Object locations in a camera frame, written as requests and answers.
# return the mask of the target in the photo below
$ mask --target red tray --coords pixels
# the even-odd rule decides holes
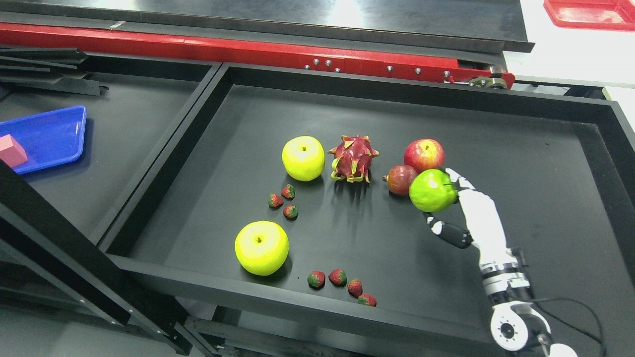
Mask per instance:
[[[545,0],[544,6],[559,27],[635,31],[631,0]]]

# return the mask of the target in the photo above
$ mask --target yellow apple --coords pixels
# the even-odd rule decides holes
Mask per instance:
[[[236,258],[248,272],[271,275],[289,254],[289,238],[279,224],[259,220],[244,226],[234,242]]]
[[[324,170],[324,148],[314,137],[293,138],[282,149],[282,164],[294,179],[311,181]]]

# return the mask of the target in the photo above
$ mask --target cable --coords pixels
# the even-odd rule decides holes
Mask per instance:
[[[529,273],[527,272],[526,268],[528,267],[528,265],[525,263],[525,259],[524,257],[521,257],[520,259],[521,261],[521,271],[523,272],[523,274],[525,274],[525,277],[527,280],[529,280]],[[554,318],[555,320],[558,320],[559,322],[565,324],[566,326],[576,330],[577,332],[580,332],[581,334],[589,337],[590,339],[594,340],[595,342],[597,342],[600,346],[600,357],[605,357],[606,356],[606,346],[604,345],[604,328],[602,327],[602,322],[600,322],[600,319],[598,318],[597,314],[595,313],[595,311],[593,311],[593,309],[588,306],[587,304],[583,303],[582,301],[576,300],[576,299],[571,299],[569,297],[549,297],[549,298],[543,298],[543,299],[523,299],[521,297],[518,297],[516,295],[516,292],[511,288],[511,286],[509,285],[509,283],[507,284],[507,290],[505,291],[507,292],[513,299],[516,299],[518,301],[522,301],[522,302],[530,302],[536,305],[537,308],[539,308],[540,310],[542,310],[545,314],[549,315],[550,317]],[[566,322],[565,320],[562,320],[561,318],[557,317],[555,314],[550,313],[548,310],[546,310],[544,307],[542,307],[540,305],[541,302],[548,302],[548,301],[570,301],[570,302],[574,302],[576,304],[579,304],[581,306],[584,306],[590,313],[591,315],[593,315],[593,318],[596,321],[596,324],[598,325],[598,336],[595,336],[593,333],[584,330],[582,328],[576,327],[574,325],[572,325],[569,322]]]

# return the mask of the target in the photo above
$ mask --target red apple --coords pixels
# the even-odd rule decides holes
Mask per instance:
[[[445,153],[437,140],[425,138],[412,142],[403,154],[403,163],[419,173],[439,168],[445,161]]]

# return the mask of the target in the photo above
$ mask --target red metal beam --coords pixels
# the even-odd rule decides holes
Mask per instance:
[[[489,76],[484,70],[460,68],[453,58],[345,50],[299,44],[147,34],[0,22],[0,43],[37,47],[73,47],[82,51],[304,68],[367,76],[439,82],[449,71],[454,81]],[[514,75],[503,74],[508,86]]]

